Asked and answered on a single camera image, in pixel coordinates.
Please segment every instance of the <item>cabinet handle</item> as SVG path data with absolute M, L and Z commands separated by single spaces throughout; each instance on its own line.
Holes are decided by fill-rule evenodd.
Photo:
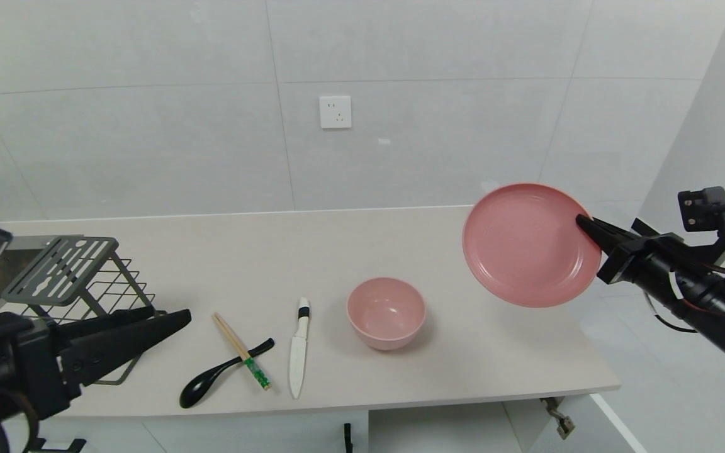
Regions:
M 85 439 L 74 439 L 72 444 L 66 450 L 52 450 L 44 449 L 43 445 L 46 444 L 46 439 L 37 438 L 35 443 L 29 448 L 30 453 L 80 453 L 83 447 L 86 446 Z
M 343 425 L 343 437 L 346 438 L 346 453 L 354 453 L 354 444 L 351 443 L 351 423 Z

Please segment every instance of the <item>dish rack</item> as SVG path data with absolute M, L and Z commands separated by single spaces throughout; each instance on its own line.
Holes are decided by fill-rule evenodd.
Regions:
M 4 289 L 6 304 L 0 311 L 66 324 L 137 305 L 152 306 L 155 295 L 136 280 L 139 272 L 129 270 L 132 260 L 120 258 L 118 247 L 115 238 L 54 238 Z M 123 383 L 138 359 L 96 384 Z

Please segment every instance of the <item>cabinet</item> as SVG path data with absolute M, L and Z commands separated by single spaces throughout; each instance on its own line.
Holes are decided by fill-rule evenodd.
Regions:
M 575 430 L 562 439 L 558 423 L 547 416 L 540 401 L 505 404 L 521 453 L 647 453 L 602 396 L 567 396 L 558 411 L 572 418 Z
M 351 424 L 354 453 L 368 453 L 368 411 L 144 421 L 167 453 L 345 453 L 345 423 Z
M 23 417 L 4 422 L 11 451 L 21 451 L 28 430 Z M 66 449 L 76 438 L 85 439 L 83 453 L 164 453 L 137 418 L 55 417 L 41 422 L 43 448 Z

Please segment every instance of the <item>knife handle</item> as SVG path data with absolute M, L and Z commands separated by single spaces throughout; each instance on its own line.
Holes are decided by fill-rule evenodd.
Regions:
M 311 315 L 310 301 L 307 298 L 300 298 L 298 300 L 298 330 L 296 330 L 296 337 L 307 338 Z

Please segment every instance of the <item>black spoon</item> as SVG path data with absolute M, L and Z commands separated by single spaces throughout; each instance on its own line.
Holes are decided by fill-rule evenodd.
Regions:
M 261 355 L 262 353 L 273 349 L 274 345 L 276 345 L 276 342 L 273 341 L 273 338 L 268 338 L 267 341 L 263 342 L 259 346 L 248 350 L 248 354 L 250 354 L 251 357 L 256 357 L 257 355 Z M 211 389 L 212 384 L 214 384 L 216 377 L 219 376 L 220 373 L 224 372 L 233 365 L 241 363 L 242 358 L 234 357 L 224 364 L 220 364 L 195 376 L 195 378 L 192 379 L 192 381 L 190 381 L 189 384 L 187 384 L 181 391 L 181 397 L 178 398 L 178 404 L 180 404 L 184 409 L 189 409 L 193 405 L 198 404 L 198 401 L 201 401 L 201 398 L 203 398 L 206 392 Z

